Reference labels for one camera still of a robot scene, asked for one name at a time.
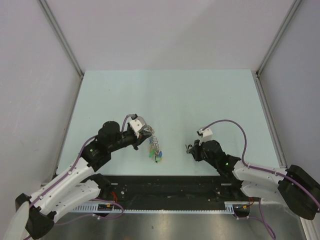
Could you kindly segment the black key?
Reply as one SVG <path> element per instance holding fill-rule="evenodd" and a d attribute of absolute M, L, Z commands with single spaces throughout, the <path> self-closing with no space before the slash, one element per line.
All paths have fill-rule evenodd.
<path fill-rule="evenodd" d="M 191 150 L 193 148 L 193 145 L 192 144 L 186 144 L 185 145 L 185 148 L 186 148 L 186 153 L 187 154 L 190 154 L 191 153 Z"/>

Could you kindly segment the metal keyring with coloured tags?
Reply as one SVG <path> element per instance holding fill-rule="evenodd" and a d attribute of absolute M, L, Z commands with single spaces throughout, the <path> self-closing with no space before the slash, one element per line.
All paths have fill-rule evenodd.
<path fill-rule="evenodd" d="M 149 158 L 153 159 L 156 163 L 162 160 L 163 153 L 161 151 L 158 138 L 155 135 L 155 130 L 148 125 L 145 129 L 148 133 L 151 133 L 149 140 Z"/>

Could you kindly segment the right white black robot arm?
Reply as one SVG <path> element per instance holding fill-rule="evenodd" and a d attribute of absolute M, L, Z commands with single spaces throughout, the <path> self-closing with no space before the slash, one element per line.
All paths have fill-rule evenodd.
<path fill-rule="evenodd" d="M 312 221 L 320 212 L 320 184 L 303 168 L 263 167 L 244 164 L 242 159 L 226 154 L 219 142 L 209 140 L 186 146 L 186 152 L 196 162 L 205 161 L 232 185 L 231 196 L 260 198 L 287 206 L 297 216 Z"/>

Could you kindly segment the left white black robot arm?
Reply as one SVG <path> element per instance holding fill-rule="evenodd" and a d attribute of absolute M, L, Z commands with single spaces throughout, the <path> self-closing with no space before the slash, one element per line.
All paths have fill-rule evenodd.
<path fill-rule="evenodd" d="M 137 115 L 124 129 L 116 121 L 107 121 L 81 147 L 76 159 L 49 183 L 31 195 L 20 194 L 15 207 L 28 203 L 29 210 L 24 228 L 27 239 L 45 236 L 55 223 L 73 208 L 93 199 L 105 200 L 110 196 L 111 183 L 98 170 L 108 163 L 112 153 L 132 146 L 139 149 L 152 137 L 149 125 Z"/>

